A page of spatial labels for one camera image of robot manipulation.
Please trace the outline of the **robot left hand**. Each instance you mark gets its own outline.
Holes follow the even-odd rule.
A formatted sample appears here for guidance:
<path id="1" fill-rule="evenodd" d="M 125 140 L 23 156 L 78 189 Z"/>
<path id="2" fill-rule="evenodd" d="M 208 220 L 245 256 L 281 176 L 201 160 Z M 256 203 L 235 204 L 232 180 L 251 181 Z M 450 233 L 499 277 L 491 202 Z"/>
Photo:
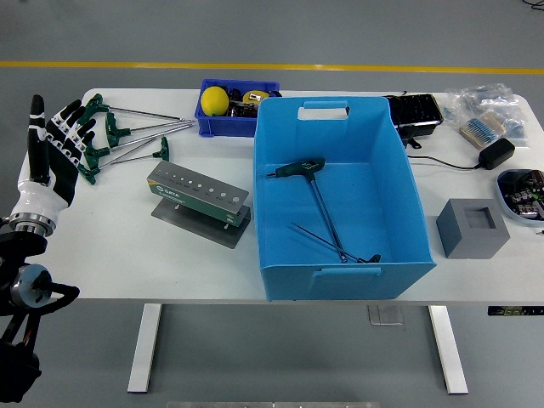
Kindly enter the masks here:
<path id="1" fill-rule="evenodd" d="M 17 184 L 20 198 L 9 217 L 12 229 L 53 230 L 60 212 L 73 202 L 77 167 L 94 138 L 96 121 L 79 122 L 85 114 L 85 106 L 77 99 L 46 119 L 43 97 L 32 97 L 27 153 Z"/>

